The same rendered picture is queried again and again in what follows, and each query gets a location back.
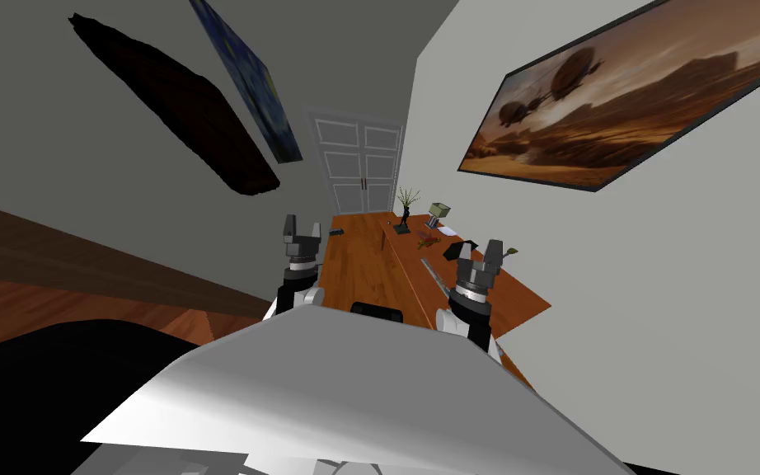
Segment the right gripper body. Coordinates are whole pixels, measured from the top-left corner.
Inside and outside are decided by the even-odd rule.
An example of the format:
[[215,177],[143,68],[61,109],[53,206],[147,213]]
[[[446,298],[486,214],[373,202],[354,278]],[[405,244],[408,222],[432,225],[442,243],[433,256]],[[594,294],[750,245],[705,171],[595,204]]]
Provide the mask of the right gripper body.
[[459,258],[457,259],[457,284],[492,288],[495,285],[495,277],[500,273],[503,264],[502,257],[490,261]]

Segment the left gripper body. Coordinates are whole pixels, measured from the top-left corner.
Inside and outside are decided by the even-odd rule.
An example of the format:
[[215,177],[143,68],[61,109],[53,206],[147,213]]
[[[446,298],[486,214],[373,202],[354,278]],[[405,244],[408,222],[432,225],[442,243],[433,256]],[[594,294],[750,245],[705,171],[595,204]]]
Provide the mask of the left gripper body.
[[291,262],[315,261],[321,244],[316,236],[285,236],[285,256]]

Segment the wooden desk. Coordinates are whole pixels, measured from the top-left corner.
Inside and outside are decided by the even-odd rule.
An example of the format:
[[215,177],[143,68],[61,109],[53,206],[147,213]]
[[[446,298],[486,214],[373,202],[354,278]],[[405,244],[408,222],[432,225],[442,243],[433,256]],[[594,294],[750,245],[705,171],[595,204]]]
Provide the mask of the wooden desk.
[[[444,253],[463,240],[427,228],[428,219],[426,214],[408,214],[406,224],[410,231],[399,234],[393,226],[399,224],[401,218],[390,215],[387,222],[380,225],[380,250],[398,266],[405,290],[417,302],[413,323],[436,329],[436,312],[448,307],[448,297],[442,290],[453,289],[457,279],[457,262],[448,261]],[[491,303],[490,326],[496,338],[550,307],[506,270],[495,277],[494,283],[496,286],[488,291],[488,301]]]

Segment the white panelled double door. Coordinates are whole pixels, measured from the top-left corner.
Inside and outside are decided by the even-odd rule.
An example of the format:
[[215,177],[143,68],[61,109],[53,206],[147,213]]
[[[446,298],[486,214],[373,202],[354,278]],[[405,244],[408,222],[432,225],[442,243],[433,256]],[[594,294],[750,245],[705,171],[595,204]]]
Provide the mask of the white panelled double door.
[[307,119],[335,213],[390,211],[398,183],[404,125],[320,109],[308,110]]

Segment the blue painting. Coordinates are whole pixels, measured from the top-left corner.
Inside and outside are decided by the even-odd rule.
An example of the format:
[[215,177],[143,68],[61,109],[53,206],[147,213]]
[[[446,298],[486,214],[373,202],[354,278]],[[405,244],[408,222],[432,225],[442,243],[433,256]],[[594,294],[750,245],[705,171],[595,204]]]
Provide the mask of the blue painting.
[[189,0],[256,127],[282,163],[303,160],[268,68],[205,0]]

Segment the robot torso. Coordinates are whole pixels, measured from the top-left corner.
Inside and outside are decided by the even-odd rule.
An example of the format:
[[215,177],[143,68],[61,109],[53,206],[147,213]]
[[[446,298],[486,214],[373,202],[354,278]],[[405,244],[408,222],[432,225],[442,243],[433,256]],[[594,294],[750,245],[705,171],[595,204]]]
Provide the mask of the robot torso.
[[86,441],[459,475],[634,475],[468,339],[315,305],[181,355]]

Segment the framed desert airship painting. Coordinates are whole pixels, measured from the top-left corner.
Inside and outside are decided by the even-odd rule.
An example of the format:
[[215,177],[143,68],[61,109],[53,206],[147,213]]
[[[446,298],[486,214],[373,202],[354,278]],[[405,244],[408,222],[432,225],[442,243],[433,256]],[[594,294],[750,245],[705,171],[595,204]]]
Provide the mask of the framed desert airship painting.
[[655,0],[504,77],[461,172],[600,190],[760,86],[760,0]]

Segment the dark brown wall panel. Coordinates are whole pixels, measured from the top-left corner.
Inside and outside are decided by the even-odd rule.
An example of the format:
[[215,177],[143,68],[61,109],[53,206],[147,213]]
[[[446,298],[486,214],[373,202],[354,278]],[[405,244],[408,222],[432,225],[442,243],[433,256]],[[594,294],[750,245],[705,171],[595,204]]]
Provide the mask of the dark brown wall panel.
[[259,195],[279,187],[261,150],[207,78],[88,16],[74,13],[68,20],[91,52],[231,190]]

